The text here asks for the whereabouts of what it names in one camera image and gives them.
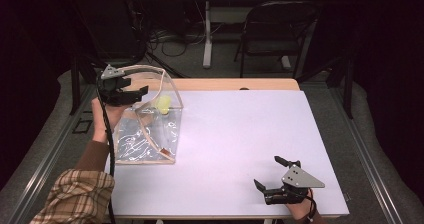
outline black chair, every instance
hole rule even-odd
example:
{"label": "black chair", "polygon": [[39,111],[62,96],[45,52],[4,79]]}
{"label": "black chair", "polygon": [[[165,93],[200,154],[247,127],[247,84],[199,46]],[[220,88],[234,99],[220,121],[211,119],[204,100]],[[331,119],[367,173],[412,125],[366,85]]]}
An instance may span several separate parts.
{"label": "black chair", "polygon": [[306,32],[317,19],[319,8],[305,2],[266,2],[254,7],[246,17],[234,61],[241,52],[240,77],[247,56],[297,56],[296,72]]}

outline gray floor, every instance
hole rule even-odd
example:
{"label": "gray floor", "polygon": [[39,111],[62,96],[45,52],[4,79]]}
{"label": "gray floor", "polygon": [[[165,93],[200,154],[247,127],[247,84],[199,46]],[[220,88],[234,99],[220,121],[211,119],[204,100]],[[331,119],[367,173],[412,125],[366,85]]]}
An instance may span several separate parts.
{"label": "gray floor", "polygon": [[[203,45],[189,45],[185,53],[178,57],[168,57],[161,52],[161,45],[154,51],[164,62],[190,77],[238,77],[239,62],[232,61],[237,43],[227,34],[215,34],[212,67],[202,67]],[[180,44],[164,44],[165,52],[177,54],[184,50]],[[281,66],[275,58],[253,58],[246,64],[246,77],[289,77],[291,73],[266,73],[280,71]],[[354,86],[354,120],[346,118],[340,109],[340,91],[328,89],[322,73],[312,80],[302,83],[311,105],[325,147],[333,164],[334,171],[343,193],[349,196],[347,205],[350,215],[329,220],[329,223],[424,223],[424,207],[418,198],[404,185],[390,161],[382,152],[374,135],[374,127],[366,102],[366,93]],[[71,108],[70,75],[65,73],[59,78],[61,95],[41,131],[18,170],[0,193],[0,223],[27,223],[42,207],[47,192],[54,179],[66,168],[70,168],[84,148],[87,134],[72,134],[78,118],[91,119],[88,102],[75,115],[69,117]],[[86,91],[83,99],[89,101],[94,93]],[[357,143],[363,143],[370,159],[364,159]],[[367,172],[366,167],[375,168],[379,184],[374,184],[376,174]],[[38,178],[45,174],[45,179]],[[379,192],[384,189],[388,199],[381,199]],[[399,219],[391,219],[385,205],[395,208]]]}

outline white table surface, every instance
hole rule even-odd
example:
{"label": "white table surface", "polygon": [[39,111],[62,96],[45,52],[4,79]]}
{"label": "white table surface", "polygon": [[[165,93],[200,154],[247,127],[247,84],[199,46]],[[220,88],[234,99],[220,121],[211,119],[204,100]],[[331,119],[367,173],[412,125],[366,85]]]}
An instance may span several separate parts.
{"label": "white table surface", "polygon": [[282,185],[300,160],[325,183],[314,189],[323,216],[349,211],[302,91],[181,91],[184,103],[173,165],[121,165],[112,194],[117,218],[256,219],[289,216],[266,205],[253,182]]}

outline table leg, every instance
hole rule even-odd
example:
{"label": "table leg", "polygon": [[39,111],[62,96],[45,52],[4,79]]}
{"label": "table leg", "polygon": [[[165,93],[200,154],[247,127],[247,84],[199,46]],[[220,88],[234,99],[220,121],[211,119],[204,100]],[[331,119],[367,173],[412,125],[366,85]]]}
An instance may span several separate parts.
{"label": "table leg", "polygon": [[203,55],[203,68],[211,67],[211,56],[212,56],[212,39],[211,39],[211,16],[210,16],[210,6],[209,1],[206,1],[205,7],[205,53]]}

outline plaid shirt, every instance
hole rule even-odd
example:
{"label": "plaid shirt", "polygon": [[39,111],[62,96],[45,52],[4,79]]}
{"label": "plaid shirt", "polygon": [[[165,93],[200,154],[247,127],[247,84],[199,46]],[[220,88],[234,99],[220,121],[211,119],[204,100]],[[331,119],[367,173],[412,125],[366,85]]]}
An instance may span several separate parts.
{"label": "plaid shirt", "polygon": [[33,223],[101,223],[115,181],[98,171],[67,170],[56,180]]}

